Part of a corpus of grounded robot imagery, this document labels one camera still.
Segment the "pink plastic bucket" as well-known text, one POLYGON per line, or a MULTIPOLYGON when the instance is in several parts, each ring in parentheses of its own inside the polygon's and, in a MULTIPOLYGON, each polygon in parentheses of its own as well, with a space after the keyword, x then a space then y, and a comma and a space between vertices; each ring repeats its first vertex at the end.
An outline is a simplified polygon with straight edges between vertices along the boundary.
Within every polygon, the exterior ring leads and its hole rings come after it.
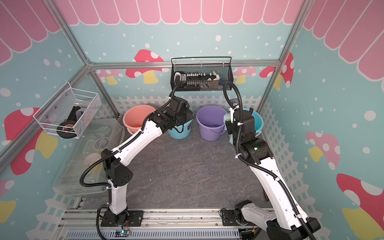
POLYGON ((144 119, 154 111, 155 108, 150 105, 135 106, 124 114, 123 124, 129 133, 133 135, 142 127, 144 119))

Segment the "light green cloth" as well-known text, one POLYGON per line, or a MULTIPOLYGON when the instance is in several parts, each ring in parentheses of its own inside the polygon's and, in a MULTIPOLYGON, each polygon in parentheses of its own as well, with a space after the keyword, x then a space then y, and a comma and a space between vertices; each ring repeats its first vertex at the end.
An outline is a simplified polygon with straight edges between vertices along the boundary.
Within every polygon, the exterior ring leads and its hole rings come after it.
POLYGON ((229 112, 224 115, 225 131, 231 132, 233 130, 233 113, 234 110, 229 108, 229 112))

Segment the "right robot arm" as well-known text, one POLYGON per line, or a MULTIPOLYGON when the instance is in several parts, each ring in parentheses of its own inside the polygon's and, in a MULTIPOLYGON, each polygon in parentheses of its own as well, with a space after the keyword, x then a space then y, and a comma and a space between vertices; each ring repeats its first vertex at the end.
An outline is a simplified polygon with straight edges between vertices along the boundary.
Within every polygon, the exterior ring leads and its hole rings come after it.
POLYGON ((230 110, 230 115, 226 126, 233 135, 235 158, 251 168, 274 209, 271 213, 250 201, 243 201, 235 208, 238 221, 258 226, 271 240, 315 239, 314 233, 321 228, 320 223, 309 217, 294 199, 267 142, 256 136, 252 109, 246 111, 236 106, 230 110))

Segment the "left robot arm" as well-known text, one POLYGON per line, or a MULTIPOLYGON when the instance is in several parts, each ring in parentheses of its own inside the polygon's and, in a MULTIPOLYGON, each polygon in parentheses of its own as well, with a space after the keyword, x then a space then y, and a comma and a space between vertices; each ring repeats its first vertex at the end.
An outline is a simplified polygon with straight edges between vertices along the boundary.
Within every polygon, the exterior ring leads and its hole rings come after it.
POLYGON ((112 155, 104 162, 110 197, 104 223, 123 226, 130 220, 126 195, 128 183, 133 177, 128 165, 134 157, 163 133, 184 125, 192 118, 193 111, 187 100, 170 97, 167 105, 145 117, 142 127, 112 150, 112 155))

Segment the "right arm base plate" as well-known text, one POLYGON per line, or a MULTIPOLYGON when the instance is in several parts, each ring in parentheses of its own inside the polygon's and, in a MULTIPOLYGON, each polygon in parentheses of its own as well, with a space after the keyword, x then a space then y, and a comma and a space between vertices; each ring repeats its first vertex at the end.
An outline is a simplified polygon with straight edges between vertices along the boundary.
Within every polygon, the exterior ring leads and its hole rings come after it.
POLYGON ((225 227, 237 227, 237 228, 245 228, 245 229, 257 229, 258 226, 251 223, 246 222, 244 219, 240 217, 236 210, 228 210, 228 209, 220 209, 219 210, 220 218, 222 219, 222 224, 225 227))

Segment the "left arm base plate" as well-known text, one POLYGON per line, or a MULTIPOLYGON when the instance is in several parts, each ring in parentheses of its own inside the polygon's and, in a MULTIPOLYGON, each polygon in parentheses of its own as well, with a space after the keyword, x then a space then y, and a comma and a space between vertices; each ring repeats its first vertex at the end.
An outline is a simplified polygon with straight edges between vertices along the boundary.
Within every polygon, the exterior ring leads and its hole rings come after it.
POLYGON ((124 210, 115 215, 110 209, 102 217, 102 227, 140 227, 143 220, 143 211, 124 210))

